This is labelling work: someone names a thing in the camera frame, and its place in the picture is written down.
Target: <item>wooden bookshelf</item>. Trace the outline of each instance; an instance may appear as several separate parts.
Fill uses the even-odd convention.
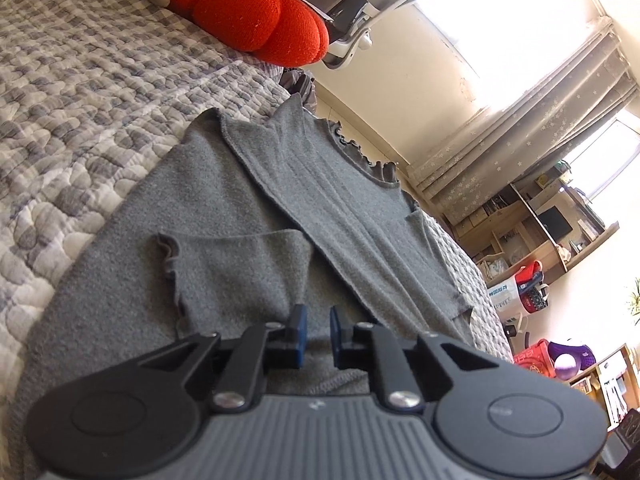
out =
[[[611,235],[615,233],[618,229],[620,229],[620,224],[618,222],[614,222],[609,227],[605,229],[605,231],[599,235],[593,242],[587,245],[583,250],[581,250],[576,256],[569,260],[569,263],[566,264],[566,268],[571,270],[581,261],[583,261],[589,254],[593,253],[598,247],[600,247],[604,242],[609,240]]]
[[[457,230],[456,241],[475,261],[481,259],[479,256],[482,254],[505,253],[505,259],[510,264],[510,260],[513,261],[513,253],[507,254],[505,243],[501,240],[509,234],[519,237],[520,254],[523,254],[523,257],[500,275],[491,279],[485,277],[487,286],[497,285],[515,274],[521,267],[536,260],[542,263],[545,275],[548,270],[556,267],[558,270],[550,276],[559,277],[564,274],[567,268],[560,258],[558,247],[533,209],[515,186],[509,185],[503,193],[508,196],[511,203],[490,215],[486,215],[481,208],[470,215],[469,222]]]
[[[609,431],[614,430],[619,423],[615,420],[612,420],[611,416],[609,415],[609,399],[607,399],[607,396],[606,394],[604,394],[603,390],[603,382],[607,379],[609,373],[604,367],[606,366],[607,361],[609,361],[616,354],[621,354],[626,365],[624,371],[617,377],[619,379],[622,379],[622,382],[626,388],[626,392],[622,394],[622,397],[626,403],[627,408],[640,408],[640,386],[638,385],[638,377],[636,376],[632,354],[626,344],[615,349],[612,353],[607,355],[604,359],[598,361],[593,366],[590,366],[586,370],[581,371],[574,378],[565,381],[565,383],[569,386],[574,386],[576,383],[581,382],[585,378],[589,378],[591,391],[587,395],[592,400],[594,400],[594,402],[597,402],[604,410],[604,412],[607,413],[607,416],[609,417]]]

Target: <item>gray shirt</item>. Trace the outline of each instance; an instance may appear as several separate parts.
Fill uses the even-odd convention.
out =
[[[305,367],[270,375],[272,391],[298,394],[367,388],[362,373],[332,367],[334,304],[400,336],[436,330],[471,343],[469,305],[423,215],[393,164],[370,166],[297,95],[264,125],[204,112],[78,258],[31,331],[7,431],[15,472],[38,471],[21,437],[36,399],[177,334],[235,337],[305,303]]]

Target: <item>white wall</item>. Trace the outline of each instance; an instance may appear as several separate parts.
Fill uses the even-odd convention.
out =
[[[567,274],[553,282],[549,306],[524,320],[530,342],[562,342],[571,338],[591,347],[598,359],[628,342],[636,345],[626,303],[638,276],[639,233],[629,224]],[[523,348],[523,336],[514,341]]]
[[[371,31],[373,47],[343,70],[309,67],[316,79],[412,162],[478,111],[477,79],[414,6],[396,10]]]

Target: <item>red knit pillow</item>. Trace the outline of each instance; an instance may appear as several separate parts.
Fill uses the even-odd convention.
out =
[[[299,0],[171,0],[169,8],[228,46],[280,66],[318,61],[329,44],[322,19]]]

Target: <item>pink ball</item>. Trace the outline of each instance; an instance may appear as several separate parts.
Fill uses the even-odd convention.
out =
[[[568,381],[578,374],[580,363],[577,363],[571,354],[560,354],[554,363],[554,368],[558,379]]]

